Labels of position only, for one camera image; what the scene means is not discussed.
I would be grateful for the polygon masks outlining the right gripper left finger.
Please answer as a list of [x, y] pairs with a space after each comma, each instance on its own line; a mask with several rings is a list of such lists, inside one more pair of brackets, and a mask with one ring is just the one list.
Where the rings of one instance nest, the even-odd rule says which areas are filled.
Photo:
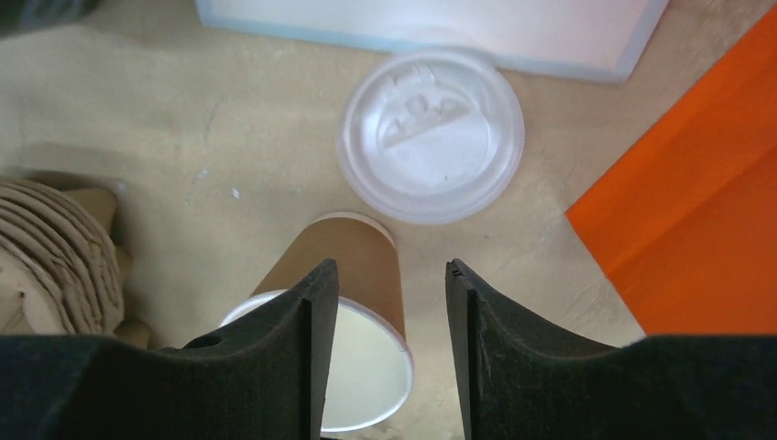
[[316, 439], [338, 310], [326, 259], [181, 348], [107, 336], [1, 340], [4, 439]]

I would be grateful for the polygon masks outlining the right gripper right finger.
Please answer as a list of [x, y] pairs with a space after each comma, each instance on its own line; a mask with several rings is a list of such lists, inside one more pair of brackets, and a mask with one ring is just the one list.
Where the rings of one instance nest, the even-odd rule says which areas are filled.
[[773, 439], [772, 335], [657, 335], [614, 347], [446, 266], [468, 439]]

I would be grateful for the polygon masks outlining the orange paper bag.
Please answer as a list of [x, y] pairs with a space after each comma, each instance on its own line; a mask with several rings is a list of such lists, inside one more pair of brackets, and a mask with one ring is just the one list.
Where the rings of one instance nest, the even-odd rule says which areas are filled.
[[649, 334], [776, 332], [776, 13], [568, 210]]

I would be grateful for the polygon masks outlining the brown paper cup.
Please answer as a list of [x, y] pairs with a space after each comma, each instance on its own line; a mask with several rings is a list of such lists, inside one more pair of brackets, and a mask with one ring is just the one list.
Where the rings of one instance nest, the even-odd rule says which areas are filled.
[[406, 402], [414, 381], [398, 251], [381, 223], [354, 212], [313, 220], [222, 323], [273, 300], [324, 259], [337, 265], [339, 308], [322, 431], [340, 434], [389, 418]]

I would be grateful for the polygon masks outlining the white cup lid picked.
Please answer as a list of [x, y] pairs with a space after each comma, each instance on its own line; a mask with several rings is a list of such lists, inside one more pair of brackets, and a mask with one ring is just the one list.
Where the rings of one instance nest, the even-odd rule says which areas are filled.
[[444, 225], [497, 200], [525, 141], [520, 101], [506, 78], [481, 54], [441, 47], [392, 56], [356, 87], [336, 156], [373, 209]]

